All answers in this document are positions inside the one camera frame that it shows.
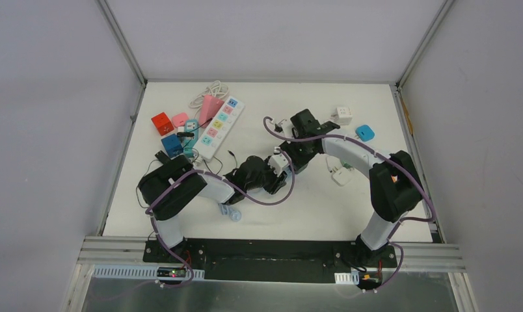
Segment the light green plug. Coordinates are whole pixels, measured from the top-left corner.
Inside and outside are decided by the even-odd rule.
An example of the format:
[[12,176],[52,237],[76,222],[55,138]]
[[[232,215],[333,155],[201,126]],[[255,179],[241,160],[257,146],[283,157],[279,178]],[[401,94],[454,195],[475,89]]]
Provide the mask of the light green plug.
[[345,162],[345,161],[343,161],[343,160],[341,160],[340,162],[341,162],[341,165],[342,165],[345,169],[350,170],[350,169],[352,168],[352,166],[351,166],[350,164],[348,164],[347,162]]

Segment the small white cube adapter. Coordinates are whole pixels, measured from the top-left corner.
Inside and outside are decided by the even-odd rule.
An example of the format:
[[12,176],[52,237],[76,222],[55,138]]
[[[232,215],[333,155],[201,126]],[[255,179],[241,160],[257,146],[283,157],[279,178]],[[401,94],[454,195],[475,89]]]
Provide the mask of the small white cube adapter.
[[341,160],[337,157],[327,155],[326,158],[327,170],[330,173],[330,178],[340,187],[346,186],[353,178],[353,169],[347,170],[341,165]]

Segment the light blue power strip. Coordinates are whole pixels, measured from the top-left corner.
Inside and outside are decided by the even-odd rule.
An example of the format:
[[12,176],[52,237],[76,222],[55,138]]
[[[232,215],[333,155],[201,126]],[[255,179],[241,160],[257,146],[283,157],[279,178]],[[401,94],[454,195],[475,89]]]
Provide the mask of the light blue power strip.
[[296,180],[296,175],[292,171],[286,170],[286,173],[288,174],[286,184],[287,180],[290,180],[291,182],[289,190],[282,199],[274,202],[261,201],[250,195],[250,193],[253,191],[263,190],[262,173],[241,173],[239,169],[235,169],[229,174],[226,174],[224,176],[225,182],[228,182],[234,193],[229,200],[219,204],[221,213],[223,215],[228,215],[232,221],[238,222],[241,220],[242,214],[239,210],[234,208],[233,205],[239,203],[241,200],[248,199],[254,203],[257,203],[258,205],[269,207],[284,203],[291,196]]

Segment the white tiger cube adapter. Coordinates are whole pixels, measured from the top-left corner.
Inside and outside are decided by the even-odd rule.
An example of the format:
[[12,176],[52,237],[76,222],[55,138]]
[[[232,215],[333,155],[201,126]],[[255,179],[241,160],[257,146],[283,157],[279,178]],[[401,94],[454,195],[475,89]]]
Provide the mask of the white tiger cube adapter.
[[353,119],[353,112],[349,107],[336,107],[330,119],[338,125],[349,125]]

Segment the blue folding plug adapter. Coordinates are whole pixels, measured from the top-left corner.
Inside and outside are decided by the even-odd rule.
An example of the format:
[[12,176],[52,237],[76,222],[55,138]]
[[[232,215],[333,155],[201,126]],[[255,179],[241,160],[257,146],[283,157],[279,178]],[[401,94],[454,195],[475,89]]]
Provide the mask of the blue folding plug adapter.
[[368,142],[375,138],[375,133],[369,125],[361,125],[355,129],[357,139]]

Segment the white multicolour power strip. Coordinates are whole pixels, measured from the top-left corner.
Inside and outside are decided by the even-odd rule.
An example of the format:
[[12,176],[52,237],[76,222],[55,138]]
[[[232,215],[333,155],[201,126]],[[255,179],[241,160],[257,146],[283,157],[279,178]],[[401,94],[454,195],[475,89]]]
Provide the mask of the white multicolour power strip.
[[193,147],[199,159],[212,160],[244,109],[245,104],[235,97],[224,102]]

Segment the red cube socket adapter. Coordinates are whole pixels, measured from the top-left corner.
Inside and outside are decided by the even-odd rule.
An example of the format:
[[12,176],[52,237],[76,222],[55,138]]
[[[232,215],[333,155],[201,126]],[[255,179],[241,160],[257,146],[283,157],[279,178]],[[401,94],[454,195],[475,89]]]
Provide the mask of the red cube socket adapter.
[[153,116],[151,121],[161,137],[170,134],[174,130],[174,125],[165,112]]

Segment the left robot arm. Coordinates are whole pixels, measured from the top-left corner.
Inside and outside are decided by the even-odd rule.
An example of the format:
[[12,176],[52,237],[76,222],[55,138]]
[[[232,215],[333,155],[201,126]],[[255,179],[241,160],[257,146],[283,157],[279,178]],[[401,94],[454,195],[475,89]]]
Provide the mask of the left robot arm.
[[162,166],[141,178],[137,189],[147,204],[145,213],[161,244],[159,254],[169,263],[183,257],[185,236],[178,216],[193,199],[212,200],[223,215],[238,222],[242,214],[234,205],[245,198],[256,201],[249,194],[251,191],[263,189],[276,194],[286,186],[288,178],[295,177],[291,163],[281,153],[266,159],[250,156],[223,176],[194,168],[184,156],[163,157],[161,161]]

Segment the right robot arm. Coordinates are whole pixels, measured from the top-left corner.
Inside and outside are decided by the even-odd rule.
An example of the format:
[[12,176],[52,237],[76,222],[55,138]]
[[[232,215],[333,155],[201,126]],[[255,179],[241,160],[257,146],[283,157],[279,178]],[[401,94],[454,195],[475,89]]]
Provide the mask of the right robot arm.
[[281,144],[296,172],[305,169],[318,154],[335,157],[369,181],[373,214],[355,240],[355,258],[369,267],[381,258],[381,250],[397,223],[423,200],[420,178],[411,156],[403,150],[382,154],[353,138],[340,125],[320,123],[308,109],[274,126],[287,139]]

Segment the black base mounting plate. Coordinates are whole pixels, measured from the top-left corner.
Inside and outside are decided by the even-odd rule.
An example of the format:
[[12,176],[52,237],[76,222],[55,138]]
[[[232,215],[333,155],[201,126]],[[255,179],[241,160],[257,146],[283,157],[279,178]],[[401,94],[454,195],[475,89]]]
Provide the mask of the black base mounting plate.
[[350,241],[185,239],[168,253],[157,240],[146,241],[145,263],[182,260],[204,278],[224,281],[332,283],[336,273],[365,268],[395,269],[398,256],[388,245],[365,252]]

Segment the pink wedge power strip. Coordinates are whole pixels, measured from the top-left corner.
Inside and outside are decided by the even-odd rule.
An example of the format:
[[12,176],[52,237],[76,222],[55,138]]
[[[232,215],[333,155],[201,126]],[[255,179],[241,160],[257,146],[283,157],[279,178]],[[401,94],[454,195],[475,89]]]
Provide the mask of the pink wedge power strip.
[[218,113],[223,104],[223,100],[209,94],[205,95],[200,108],[199,125],[205,128],[209,120]]

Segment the teal power strip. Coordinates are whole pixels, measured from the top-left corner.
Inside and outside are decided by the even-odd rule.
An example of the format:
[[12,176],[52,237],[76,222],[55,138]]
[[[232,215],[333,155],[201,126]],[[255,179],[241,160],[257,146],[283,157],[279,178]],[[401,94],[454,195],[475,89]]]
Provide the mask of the teal power strip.
[[188,133],[188,135],[183,138],[183,153],[186,157],[194,157],[193,147],[196,144],[196,141],[198,140],[198,120],[187,120],[184,129],[185,132]]

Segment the dark blue cube adapter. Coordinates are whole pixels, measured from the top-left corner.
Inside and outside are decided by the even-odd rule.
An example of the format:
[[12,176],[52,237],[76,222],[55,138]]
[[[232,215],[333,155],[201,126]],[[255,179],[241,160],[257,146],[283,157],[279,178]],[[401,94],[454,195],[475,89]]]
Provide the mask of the dark blue cube adapter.
[[170,158],[174,158],[183,153],[183,146],[176,134],[165,136],[161,139],[161,143]]

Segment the pink square adapter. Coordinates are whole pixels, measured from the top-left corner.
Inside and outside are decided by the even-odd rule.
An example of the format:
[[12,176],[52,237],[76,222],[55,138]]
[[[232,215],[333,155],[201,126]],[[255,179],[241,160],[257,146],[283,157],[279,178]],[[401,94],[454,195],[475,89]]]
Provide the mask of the pink square adapter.
[[189,116],[185,112],[176,114],[171,118],[171,122],[175,128],[184,127],[188,120]]

